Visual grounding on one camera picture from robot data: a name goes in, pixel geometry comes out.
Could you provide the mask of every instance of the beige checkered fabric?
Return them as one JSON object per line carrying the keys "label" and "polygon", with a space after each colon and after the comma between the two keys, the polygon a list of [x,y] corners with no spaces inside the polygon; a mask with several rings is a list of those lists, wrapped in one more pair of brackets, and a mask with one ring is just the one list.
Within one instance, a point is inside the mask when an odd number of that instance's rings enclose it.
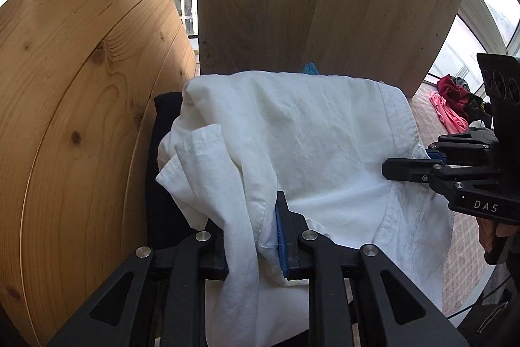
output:
{"label": "beige checkered fabric", "polygon": [[[419,136],[424,146],[447,134],[430,103],[433,86],[423,83],[409,99]],[[474,217],[454,213],[451,248],[443,269],[443,313],[451,315],[471,294],[486,269],[484,249],[478,242],[478,225]]]}

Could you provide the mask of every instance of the metal bolt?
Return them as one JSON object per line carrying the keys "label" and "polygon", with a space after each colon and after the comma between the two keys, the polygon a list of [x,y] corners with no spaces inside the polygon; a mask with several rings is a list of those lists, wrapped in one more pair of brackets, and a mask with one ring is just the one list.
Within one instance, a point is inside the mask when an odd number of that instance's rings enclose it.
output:
{"label": "metal bolt", "polygon": [[305,240],[307,240],[307,241],[313,241],[313,240],[316,240],[316,238],[318,238],[318,233],[316,231],[311,230],[311,229],[306,229],[302,233],[302,237]]}
{"label": "metal bolt", "polygon": [[363,253],[367,256],[375,256],[379,253],[379,249],[374,245],[363,246]]}
{"label": "metal bolt", "polygon": [[152,253],[152,250],[146,246],[139,247],[135,251],[136,256],[141,259],[147,258],[148,256],[150,256],[151,253]]}
{"label": "metal bolt", "polygon": [[195,235],[195,238],[199,241],[207,241],[211,238],[211,234],[207,231],[200,231]]}

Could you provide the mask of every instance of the black cable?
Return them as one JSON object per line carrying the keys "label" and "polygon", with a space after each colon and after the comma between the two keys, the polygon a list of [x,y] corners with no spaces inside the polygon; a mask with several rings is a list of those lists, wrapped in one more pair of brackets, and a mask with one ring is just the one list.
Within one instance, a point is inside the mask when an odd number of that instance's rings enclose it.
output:
{"label": "black cable", "polygon": [[[511,275],[509,277],[507,277],[505,279],[505,281],[500,284],[498,287],[496,287],[496,289],[494,289],[492,292],[490,292],[488,295],[485,295],[484,297],[482,297],[482,301],[484,301],[485,299],[487,299],[490,295],[492,294],[495,294],[506,282],[508,282],[509,280],[511,279]],[[464,309],[462,309],[461,311],[458,311],[457,313],[454,313],[453,315],[451,316],[448,316],[448,319],[451,319],[451,318],[454,318],[455,316],[457,315],[460,315],[461,313],[471,309],[475,304],[477,304],[477,302],[473,303],[471,306],[468,306],[468,307],[465,307]]]}

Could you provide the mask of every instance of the pile of clothes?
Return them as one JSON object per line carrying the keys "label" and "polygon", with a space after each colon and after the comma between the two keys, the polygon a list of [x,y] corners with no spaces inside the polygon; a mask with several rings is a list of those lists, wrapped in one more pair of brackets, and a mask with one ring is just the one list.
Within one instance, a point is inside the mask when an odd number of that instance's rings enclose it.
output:
{"label": "pile of clothes", "polygon": [[475,121],[491,128],[491,104],[470,93],[464,79],[448,74],[437,82],[437,89],[430,93],[430,102],[449,134],[468,131]]}

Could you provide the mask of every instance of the black device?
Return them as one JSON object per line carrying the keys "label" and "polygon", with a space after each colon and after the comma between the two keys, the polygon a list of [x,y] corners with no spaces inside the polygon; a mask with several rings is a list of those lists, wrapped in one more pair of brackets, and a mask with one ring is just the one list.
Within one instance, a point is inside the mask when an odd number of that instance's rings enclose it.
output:
{"label": "black device", "polygon": [[[337,246],[276,203],[280,263],[289,280],[309,279],[309,346],[467,347],[462,335],[377,247]],[[223,234],[205,231],[156,252],[141,247],[80,307],[48,347],[206,346],[205,280],[227,276]],[[354,296],[349,307],[344,278]]]}
{"label": "black device", "polygon": [[[479,53],[477,60],[494,131],[440,136],[428,146],[431,159],[389,158],[382,173],[389,180],[429,184],[453,211],[520,226],[519,59]],[[487,263],[497,263],[505,243],[506,238],[495,239]]]}

